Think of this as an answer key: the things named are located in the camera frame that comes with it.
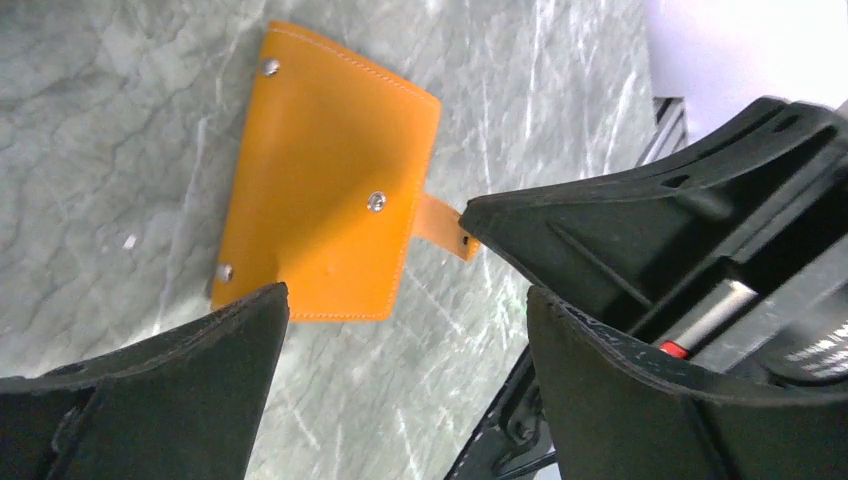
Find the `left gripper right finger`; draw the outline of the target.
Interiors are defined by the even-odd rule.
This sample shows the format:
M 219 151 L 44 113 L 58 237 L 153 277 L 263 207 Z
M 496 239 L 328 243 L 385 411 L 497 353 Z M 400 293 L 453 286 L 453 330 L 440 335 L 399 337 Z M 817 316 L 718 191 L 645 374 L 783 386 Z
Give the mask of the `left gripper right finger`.
M 847 395 L 674 358 L 527 293 L 533 363 L 565 479 L 843 479 Z

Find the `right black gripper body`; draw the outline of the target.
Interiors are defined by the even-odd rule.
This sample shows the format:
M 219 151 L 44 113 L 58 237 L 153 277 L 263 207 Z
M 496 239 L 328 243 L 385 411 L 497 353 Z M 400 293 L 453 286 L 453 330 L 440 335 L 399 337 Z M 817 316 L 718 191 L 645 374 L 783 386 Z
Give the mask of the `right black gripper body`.
M 843 114 L 758 99 L 627 181 L 683 224 L 641 263 L 650 304 L 625 332 L 763 383 L 846 386 Z

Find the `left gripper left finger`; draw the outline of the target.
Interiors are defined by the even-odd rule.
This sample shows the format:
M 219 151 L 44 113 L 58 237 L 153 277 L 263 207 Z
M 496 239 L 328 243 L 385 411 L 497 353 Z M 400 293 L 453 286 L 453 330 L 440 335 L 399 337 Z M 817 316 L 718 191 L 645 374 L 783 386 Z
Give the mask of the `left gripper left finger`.
M 1 382 L 5 479 L 242 479 L 289 319 L 274 283 L 130 346 Z

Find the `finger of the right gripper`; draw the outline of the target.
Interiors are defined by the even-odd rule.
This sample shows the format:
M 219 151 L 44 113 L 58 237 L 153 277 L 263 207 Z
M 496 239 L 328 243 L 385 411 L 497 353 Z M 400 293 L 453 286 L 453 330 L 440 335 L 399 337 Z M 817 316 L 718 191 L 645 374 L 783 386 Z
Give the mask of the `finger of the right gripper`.
M 815 108 L 758 99 L 667 157 L 472 199 L 461 226 L 533 284 L 626 331 L 687 284 L 815 149 Z

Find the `orange leather card holder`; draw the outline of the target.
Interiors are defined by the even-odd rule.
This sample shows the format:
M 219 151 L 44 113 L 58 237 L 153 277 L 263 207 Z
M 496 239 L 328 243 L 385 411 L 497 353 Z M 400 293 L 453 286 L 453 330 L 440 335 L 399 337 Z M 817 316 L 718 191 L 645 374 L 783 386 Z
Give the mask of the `orange leather card holder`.
M 213 309 L 284 283 L 295 322 L 382 321 L 409 244 L 479 242 L 424 183 L 440 101 L 305 27 L 263 39 L 212 282 Z

